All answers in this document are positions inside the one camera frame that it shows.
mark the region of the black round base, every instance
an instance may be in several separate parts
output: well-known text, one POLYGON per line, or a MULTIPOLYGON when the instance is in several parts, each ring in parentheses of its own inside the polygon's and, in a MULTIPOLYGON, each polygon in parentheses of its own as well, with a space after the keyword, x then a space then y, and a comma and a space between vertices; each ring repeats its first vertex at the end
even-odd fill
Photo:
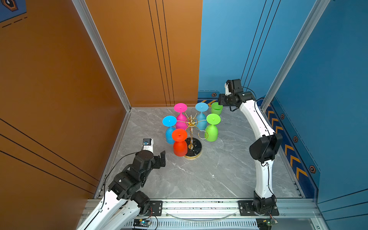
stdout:
POLYGON ((190 137, 185 139, 185 142, 188 145, 188 153, 185 155, 186 158, 194 159, 198 157, 202 150, 202 144, 197 138, 193 138, 193 148, 189 148, 190 145, 190 137))

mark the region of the yellow chevron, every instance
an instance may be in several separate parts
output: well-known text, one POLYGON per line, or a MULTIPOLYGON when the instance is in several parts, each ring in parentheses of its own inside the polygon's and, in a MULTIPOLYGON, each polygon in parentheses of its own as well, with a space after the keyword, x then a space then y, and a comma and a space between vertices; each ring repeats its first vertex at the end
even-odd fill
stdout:
POLYGON ((291 165, 291 168, 293 167, 293 160, 296 160, 297 162, 300 163, 300 160, 298 158, 296 158, 295 156, 290 155, 290 165, 291 165))
POLYGON ((269 110, 268 111, 268 119, 270 119, 270 113, 275 113, 274 111, 269 110))
POLYGON ((274 121, 279 121, 279 120, 278 120, 278 119, 276 119, 276 118, 272 118, 271 120, 272 120, 272 123, 271 123, 271 126, 272 126, 272 127, 273 127, 273 122, 274 122, 274 121))
POLYGON ((286 155, 286 156, 287 156, 287 150, 288 150, 288 149, 291 149, 291 150, 295 151, 293 147, 291 147, 291 146, 289 146, 289 145, 285 145, 285 155, 286 155))
POLYGON ((277 133, 277 130, 284 130, 284 129, 280 126, 276 126, 276 133, 277 133))
POLYGON ((304 172, 303 170, 301 170, 301 169, 299 169, 298 167, 297 167, 297 179, 299 180, 299 173, 302 173, 302 174, 304 174, 306 177, 308 177, 308 175, 307 175, 307 173, 306 172, 304 172))
POLYGON ((208 106, 210 106, 213 102, 215 102, 216 100, 211 101, 210 103, 208 103, 208 106))

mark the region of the orange wall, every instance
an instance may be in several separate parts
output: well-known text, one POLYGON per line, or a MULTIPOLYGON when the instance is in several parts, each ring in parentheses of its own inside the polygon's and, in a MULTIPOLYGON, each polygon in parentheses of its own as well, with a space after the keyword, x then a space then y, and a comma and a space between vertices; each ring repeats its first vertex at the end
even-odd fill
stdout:
POLYGON ((125 110, 73 3, 26 6, 0 25, 1 228, 73 229, 125 110))
POLYGON ((197 103, 202 1, 86 3, 132 106, 197 103))

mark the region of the gray marble tabletop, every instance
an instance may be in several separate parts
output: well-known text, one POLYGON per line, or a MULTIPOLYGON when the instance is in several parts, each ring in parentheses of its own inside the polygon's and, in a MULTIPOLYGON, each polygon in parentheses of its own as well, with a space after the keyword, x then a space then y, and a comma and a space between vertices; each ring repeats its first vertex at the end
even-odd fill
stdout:
MULTIPOLYGON (((195 115, 195 109, 187 114, 195 115)), ((199 157, 189 160, 173 153, 173 146, 165 139, 165 116, 177 116, 174 109, 132 109, 114 164, 124 155, 137 152, 143 138, 154 141, 154 155, 166 151, 166 167, 153 169, 141 191, 152 199, 164 198, 252 198, 256 185, 255 162, 249 146, 255 141, 254 133, 245 116, 236 110, 224 108, 217 125, 219 137, 215 142, 201 140, 199 157)), ((107 184, 134 155, 121 160, 110 174, 107 184)), ((279 155, 276 155, 272 176, 276 197, 299 197, 293 180, 279 155)))

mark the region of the blue disc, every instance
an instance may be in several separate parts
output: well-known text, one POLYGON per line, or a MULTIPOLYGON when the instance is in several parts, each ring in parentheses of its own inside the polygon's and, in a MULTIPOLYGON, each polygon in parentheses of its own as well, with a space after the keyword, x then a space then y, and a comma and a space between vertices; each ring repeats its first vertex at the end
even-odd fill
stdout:
POLYGON ((195 105, 195 109, 199 112, 205 112, 208 110, 208 104, 204 103, 204 102, 200 102, 200 103, 197 103, 195 105))
POLYGON ((176 124, 176 117, 174 116, 166 116, 164 117, 164 119, 162 120, 163 125, 165 125, 166 127, 171 127, 174 126, 176 124))

